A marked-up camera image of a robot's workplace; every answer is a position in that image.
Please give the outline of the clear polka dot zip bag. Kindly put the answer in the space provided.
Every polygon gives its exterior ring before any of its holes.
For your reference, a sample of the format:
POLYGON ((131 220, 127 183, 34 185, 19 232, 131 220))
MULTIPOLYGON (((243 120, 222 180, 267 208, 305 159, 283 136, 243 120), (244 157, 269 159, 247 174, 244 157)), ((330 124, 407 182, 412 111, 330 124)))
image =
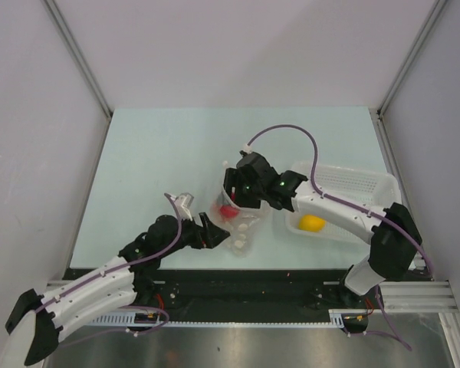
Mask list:
POLYGON ((220 228, 230 232, 223 245, 230 249, 238 257, 246 257, 252 249, 252 243, 258 230, 262 227, 264 220, 271 212, 271 207, 266 202, 261 202, 258 209, 248 209, 239 207, 234 203, 235 190, 228 195, 223 188, 223 181, 226 169, 230 168, 228 161, 222 163, 223 174, 219 184, 216 186, 218 191, 210 206, 210 219, 220 228), (239 215, 231 220, 225 220, 219 214, 222 205, 231 205, 239 209, 239 215))

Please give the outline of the yellow fake fruit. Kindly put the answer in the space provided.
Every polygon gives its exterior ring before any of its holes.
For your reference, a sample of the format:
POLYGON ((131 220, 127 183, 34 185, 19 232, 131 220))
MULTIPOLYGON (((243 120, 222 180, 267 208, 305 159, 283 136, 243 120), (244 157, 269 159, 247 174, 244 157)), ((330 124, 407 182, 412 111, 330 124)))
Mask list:
POLYGON ((320 232, 327 222, 315 215, 303 215, 298 224, 297 228, 304 232, 320 232))

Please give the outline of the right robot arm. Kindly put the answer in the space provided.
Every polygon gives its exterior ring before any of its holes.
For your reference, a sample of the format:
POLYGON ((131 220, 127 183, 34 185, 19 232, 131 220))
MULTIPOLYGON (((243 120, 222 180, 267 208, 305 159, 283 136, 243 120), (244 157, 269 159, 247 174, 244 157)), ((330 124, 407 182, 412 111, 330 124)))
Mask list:
POLYGON ((241 209, 259 209, 266 202, 276 210, 316 215, 368 244, 368 256, 348 270, 338 288, 346 307, 357 307, 385 280, 403 277, 421 251, 422 238, 404 205, 367 207, 350 201, 326 192, 313 176, 277 172, 259 153, 243 153, 236 166, 226 168, 222 189, 241 209))

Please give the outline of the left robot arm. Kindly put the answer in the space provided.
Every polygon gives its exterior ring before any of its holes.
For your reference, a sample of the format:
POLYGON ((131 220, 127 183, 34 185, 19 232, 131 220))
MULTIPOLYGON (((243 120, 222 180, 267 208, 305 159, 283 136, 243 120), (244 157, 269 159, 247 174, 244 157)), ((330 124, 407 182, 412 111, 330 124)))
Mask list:
POLYGON ((204 212, 199 218, 161 215, 98 269, 53 291, 23 292, 5 323, 8 340, 0 366, 33 366, 95 318, 132 303, 149 304, 154 297, 151 277, 163 258, 185 247, 212 249, 229 238, 229 231, 204 212))

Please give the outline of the white perforated plastic basket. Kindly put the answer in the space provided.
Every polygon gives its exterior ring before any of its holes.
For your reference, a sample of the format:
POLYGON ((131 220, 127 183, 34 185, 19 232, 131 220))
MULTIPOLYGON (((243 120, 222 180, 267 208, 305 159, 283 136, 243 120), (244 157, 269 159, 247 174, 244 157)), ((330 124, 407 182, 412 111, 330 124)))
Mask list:
MULTIPOLYGON (((398 182, 389 173, 319 165, 315 171, 315 181, 326 192, 330 190, 334 196, 342 196, 350 202, 360 202, 367 207, 389 208, 394 202, 402 201, 398 182)), ((287 230, 297 235, 339 242, 362 242, 351 232, 330 222, 327 222, 318 232, 300 230, 298 225, 301 218, 302 215, 296 212, 286 212, 284 223, 287 230)))

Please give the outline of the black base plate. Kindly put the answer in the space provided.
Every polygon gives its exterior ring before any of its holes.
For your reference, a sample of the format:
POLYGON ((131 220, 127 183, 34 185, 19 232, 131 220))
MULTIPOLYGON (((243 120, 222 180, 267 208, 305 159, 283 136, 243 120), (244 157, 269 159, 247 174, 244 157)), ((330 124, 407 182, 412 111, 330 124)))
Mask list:
POLYGON ((340 297, 343 269, 158 270, 134 305, 161 307, 173 323, 299 324, 324 322, 330 310, 352 314, 368 302, 386 306, 386 288, 340 297))

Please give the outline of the right aluminium side rail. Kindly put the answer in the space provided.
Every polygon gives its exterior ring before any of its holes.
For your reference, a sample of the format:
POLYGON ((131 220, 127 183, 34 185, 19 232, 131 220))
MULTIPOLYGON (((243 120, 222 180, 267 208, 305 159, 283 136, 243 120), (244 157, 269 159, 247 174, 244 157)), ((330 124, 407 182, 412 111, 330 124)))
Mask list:
MULTIPOLYGON (((401 199, 403 205, 407 207, 407 209, 412 212, 412 208, 409 203, 409 199, 406 193, 406 187, 404 186, 403 178, 399 171, 399 166, 396 161, 396 157, 393 152, 392 144, 386 132, 386 126, 383 121, 383 118, 375 109, 369 109, 370 118, 373 123, 373 128, 376 133, 376 138, 379 142, 379 147, 383 156, 383 161, 386 165, 386 169, 388 173, 392 174, 399 186, 399 190, 401 193, 401 199)), ((415 265, 418 268, 421 265, 421 261, 425 265, 425 269, 427 272, 432 274, 434 268, 432 266, 432 261, 430 260, 429 256, 426 254, 426 250, 424 249, 422 241, 419 243, 420 251, 418 251, 418 255, 415 256, 415 265)))

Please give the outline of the right aluminium frame post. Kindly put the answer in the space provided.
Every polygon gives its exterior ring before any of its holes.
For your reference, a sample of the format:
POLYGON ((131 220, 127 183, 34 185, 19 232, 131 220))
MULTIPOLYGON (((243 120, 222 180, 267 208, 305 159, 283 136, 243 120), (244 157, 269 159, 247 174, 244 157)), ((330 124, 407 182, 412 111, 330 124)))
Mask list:
POLYGON ((390 84, 385 96, 381 100, 381 103, 376 108, 376 114, 379 118, 382 118, 385 115, 390 104, 395 99, 401 86, 404 83, 404 80, 407 78, 414 63, 419 58, 431 33, 433 33, 448 4, 448 0, 436 0, 433 2, 433 5, 430 8, 425 20, 423 21, 422 26, 419 29, 417 35, 415 36, 414 41, 411 44, 406 57, 401 63, 399 70, 396 72, 396 75, 392 83, 390 84))

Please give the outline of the aluminium frame post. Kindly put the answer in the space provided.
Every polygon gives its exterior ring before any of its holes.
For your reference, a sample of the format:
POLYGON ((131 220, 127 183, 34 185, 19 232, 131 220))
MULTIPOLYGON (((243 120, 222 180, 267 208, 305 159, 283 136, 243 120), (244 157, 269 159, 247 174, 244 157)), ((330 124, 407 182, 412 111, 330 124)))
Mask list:
POLYGON ((419 29, 417 35, 415 36, 414 41, 411 44, 406 57, 401 63, 399 70, 396 72, 396 75, 392 83, 390 84, 385 96, 381 100, 381 103, 376 108, 376 114, 379 118, 382 118, 385 115, 390 104, 395 99, 401 86, 404 83, 404 80, 407 78, 414 63, 419 58, 431 33, 433 33, 448 4, 448 0, 436 0, 433 2, 433 5, 430 8, 425 20, 423 21, 422 26, 419 29))
POLYGON ((108 122, 112 120, 113 111, 110 108, 107 99, 100 88, 97 78, 94 75, 87 59, 84 56, 81 46, 78 44, 77 39, 71 30, 62 10, 54 0, 41 0, 48 17, 50 18, 53 26, 58 32, 68 54, 71 56, 72 61, 76 65, 87 89, 93 96, 97 106, 102 111, 103 115, 108 122))

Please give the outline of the left aluminium frame post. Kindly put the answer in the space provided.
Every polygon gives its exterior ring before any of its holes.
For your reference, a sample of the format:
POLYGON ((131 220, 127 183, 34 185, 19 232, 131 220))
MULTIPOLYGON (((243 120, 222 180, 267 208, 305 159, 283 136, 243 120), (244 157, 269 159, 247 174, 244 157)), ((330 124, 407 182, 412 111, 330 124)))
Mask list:
POLYGON ((94 75, 87 59, 84 56, 81 46, 78 44, 77 39, 71 30, 62 10, 54 0, 41 0, 48 17, 50 18, 53 26, 58 32, 68 54, 71 56, 72 61, 76 65, 87 89, 93 96, 97 106, 102 111, 103 115, 108 122, 112 120, 113 111, 110 108, 107 99, 100 88, 97 78, 94 75))

